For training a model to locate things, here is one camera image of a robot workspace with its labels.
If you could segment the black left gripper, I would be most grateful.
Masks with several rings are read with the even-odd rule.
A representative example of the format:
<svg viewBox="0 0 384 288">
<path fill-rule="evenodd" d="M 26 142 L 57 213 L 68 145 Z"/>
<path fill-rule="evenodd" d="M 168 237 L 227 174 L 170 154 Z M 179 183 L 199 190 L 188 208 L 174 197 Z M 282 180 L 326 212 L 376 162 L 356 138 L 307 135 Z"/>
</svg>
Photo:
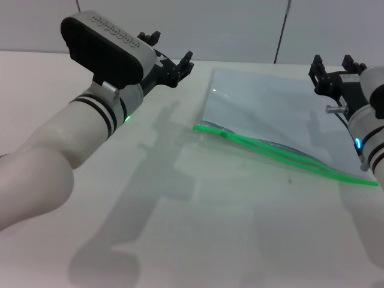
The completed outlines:
<svg viewBox="0 0 384 288">
<path fill-rule="evenodd" d="M 158 43 L 160 35 L 160 31 L 155 31 L 151 35 L 141 32 L 137 37 L 153 47 Z M 152 70 L 140 82 L 144 96 L 148 95 L 158 85 L 170 88 L 177 87 L 178 83 L 186 78 L 194 67 L 191 62 L 192 51 L 188 51 L 178 64 L 157 50 L 155 50 L 155 54 L 156 60 Z"/>
</svg>

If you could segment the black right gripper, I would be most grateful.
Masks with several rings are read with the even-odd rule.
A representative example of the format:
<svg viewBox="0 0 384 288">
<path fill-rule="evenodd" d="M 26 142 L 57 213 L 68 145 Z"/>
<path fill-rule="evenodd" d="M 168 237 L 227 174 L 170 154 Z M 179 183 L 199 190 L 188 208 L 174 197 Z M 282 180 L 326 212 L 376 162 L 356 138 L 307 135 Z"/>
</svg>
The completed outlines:
<svg viewBox="0 0 384 288">
<path fill-rule="evenodd" d="M 326 73 L 320 55 L 315 55 L 308 75 L 317 94 L 326 94 L 338 104 L 348 107 L 350 112 L 368 105 L 368 100 L 363 95 L 358 74 L 367 69 L 364 63 L 357 63 L 350 55 L 345 55 L 342 67 L 348 71 Z"/>
</svg>

